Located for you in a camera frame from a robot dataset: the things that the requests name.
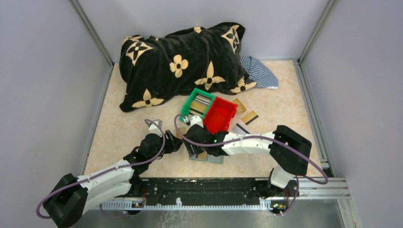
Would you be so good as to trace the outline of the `mint green card holder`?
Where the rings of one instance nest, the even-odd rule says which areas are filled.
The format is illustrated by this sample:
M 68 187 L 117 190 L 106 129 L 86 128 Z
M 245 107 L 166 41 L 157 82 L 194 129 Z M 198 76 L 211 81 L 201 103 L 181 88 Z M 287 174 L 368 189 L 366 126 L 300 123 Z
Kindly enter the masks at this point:
M 215 163 L 215 164 L 223 164 L 224 163 L 224 156 L 213 156 L 208 154 L 208 157 L 206 160 L 200 160 L 200 159 L 196 159 L 195 155 L 196 154 L 192 154 L 190 149 L 187 149 L 187 152 L 189 154 L 189 159 L 190 160 L 195 160 L 195 161 L 200 161 L 200 162 L 209 162 L 209 163 Z

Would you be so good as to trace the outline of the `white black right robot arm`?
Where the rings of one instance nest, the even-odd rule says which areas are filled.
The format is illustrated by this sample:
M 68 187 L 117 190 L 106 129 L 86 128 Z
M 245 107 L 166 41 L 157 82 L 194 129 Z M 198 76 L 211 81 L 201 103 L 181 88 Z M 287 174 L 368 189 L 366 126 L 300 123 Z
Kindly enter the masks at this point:
M 206 151 L 213 156 L 233 156 L 239 154 L 269 155 L 277 166 L 270 174 L 268 191 L 274 196 L 281 195 L 288 182 L 295 176 L 307 173 L 312 143 L 285 125 L 261 134 L 244 134 L 220 131 L 215 134 L 193 125 L 184 135 L 183 142 L 191 156 Z

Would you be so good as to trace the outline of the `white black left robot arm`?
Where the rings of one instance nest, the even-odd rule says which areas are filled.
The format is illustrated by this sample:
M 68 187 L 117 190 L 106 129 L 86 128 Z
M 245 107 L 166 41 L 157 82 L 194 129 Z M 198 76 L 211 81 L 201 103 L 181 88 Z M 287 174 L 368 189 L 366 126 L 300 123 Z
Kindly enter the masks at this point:
M 176 152 L 182 140 L 169 130 L 163 135 L 149 133 L 139 146 L 114 165 L 97 172 L 75 177 L 63 176 L 40 204 L 59 228 L 69 228 L 94 206 L 117 196 L 132 197 L 142 192 L 140 174 L 152 161 Z

